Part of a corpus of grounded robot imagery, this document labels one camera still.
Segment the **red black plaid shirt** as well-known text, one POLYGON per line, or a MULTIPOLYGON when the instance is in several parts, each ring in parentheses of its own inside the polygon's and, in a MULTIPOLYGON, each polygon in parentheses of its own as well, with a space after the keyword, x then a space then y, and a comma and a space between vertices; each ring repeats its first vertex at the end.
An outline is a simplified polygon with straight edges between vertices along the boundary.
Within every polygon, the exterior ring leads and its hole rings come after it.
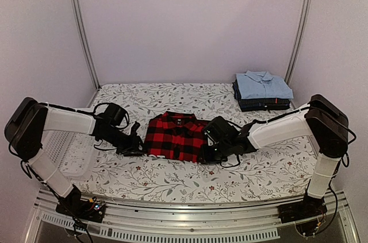
POLYGON ((208 123, 194 114, 167 111, 149 121, 144 147, 150 155, 201 163, 208 146, 204 135, 208 123))

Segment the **dark shirts stack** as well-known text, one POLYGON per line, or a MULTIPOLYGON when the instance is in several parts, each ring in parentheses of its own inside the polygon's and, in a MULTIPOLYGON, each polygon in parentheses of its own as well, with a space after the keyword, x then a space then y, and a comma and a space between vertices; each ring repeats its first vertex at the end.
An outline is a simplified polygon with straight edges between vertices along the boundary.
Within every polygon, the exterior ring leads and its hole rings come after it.
POLYGON ((265 110, 287 110, 290 108, 289 99, 262 98, 262 99, 243 99, 240 95, 237 81, 232 83, 234 98, 242 112, 245 111, 265 111, 265 110))

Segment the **light blue shirt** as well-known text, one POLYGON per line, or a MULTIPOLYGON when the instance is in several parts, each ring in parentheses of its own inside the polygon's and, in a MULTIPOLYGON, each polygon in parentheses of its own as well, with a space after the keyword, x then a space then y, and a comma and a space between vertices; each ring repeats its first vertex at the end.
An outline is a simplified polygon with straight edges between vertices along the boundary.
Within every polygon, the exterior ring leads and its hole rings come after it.
POLYGON ((242 99, 294 98, 284 79, 268 71, 236 74, 236 82, 242 99))

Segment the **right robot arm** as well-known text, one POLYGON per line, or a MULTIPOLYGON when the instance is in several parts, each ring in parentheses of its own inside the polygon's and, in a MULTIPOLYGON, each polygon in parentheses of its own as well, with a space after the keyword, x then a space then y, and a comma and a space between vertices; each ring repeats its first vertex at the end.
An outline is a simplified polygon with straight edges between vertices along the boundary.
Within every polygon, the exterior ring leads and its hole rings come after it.
POLYGON ((255 119, 242 127, 216 117, 204 127, 203 134, 210 143, 199 158, 205 164, 220 164, 228 156, 254 153, 297 137, 314 137, 319 155, 303 200, 278 208, 280 213, 296 212, 303 218, 327 211, 323 205, 324 195, 348 146, 357 139, 348 127, 347 116, 320 94, 294 111, 265 121, 255 119))

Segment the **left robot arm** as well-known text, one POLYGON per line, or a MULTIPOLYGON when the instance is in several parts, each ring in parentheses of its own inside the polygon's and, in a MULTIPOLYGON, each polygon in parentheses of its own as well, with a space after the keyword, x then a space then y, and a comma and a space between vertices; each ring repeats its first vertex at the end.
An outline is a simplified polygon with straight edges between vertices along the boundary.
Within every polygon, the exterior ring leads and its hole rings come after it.
POLYGON ((145 154, 143 141, 137 134, 140 124, 135 122, 126 134, 121 123, 130 123, 128 112, 115 103, 105 102, 103 106, 105 109, 99 113, 97 109, 77 110, 26 97, 4 128, 9 152, 20 158, 25 173, 34 175, 56 196, 63 198, 63 207, 74 217, 85 212, 85 203, 80 200, 79 189, 49 156, 47 144, 54 134, 87 135, 98 142, 107 142, 118 155, 145 154))

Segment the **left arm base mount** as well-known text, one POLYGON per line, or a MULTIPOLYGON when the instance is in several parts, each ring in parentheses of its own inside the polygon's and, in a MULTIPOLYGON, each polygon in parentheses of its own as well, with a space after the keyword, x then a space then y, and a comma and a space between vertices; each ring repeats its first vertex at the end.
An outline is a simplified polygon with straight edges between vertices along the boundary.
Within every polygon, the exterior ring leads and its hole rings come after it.
POLYGON ((56 206, 59 214, 75 217, 90 222, 101 223, 104 219, 106 203, 92 197, 88 200, 79 196, 61 198, 56 206))

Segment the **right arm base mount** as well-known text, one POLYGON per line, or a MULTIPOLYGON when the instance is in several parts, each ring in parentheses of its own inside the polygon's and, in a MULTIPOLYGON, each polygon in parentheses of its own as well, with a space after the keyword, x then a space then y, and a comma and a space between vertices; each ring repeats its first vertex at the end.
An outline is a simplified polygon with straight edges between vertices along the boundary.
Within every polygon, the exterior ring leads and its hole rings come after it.
POLYGON ((324 198, 316 199, 305 195, 301 201, 277 207, 282 223, 294 222, 296 231, 304 236, 314 236, 326 220, 327 207, 324 198))

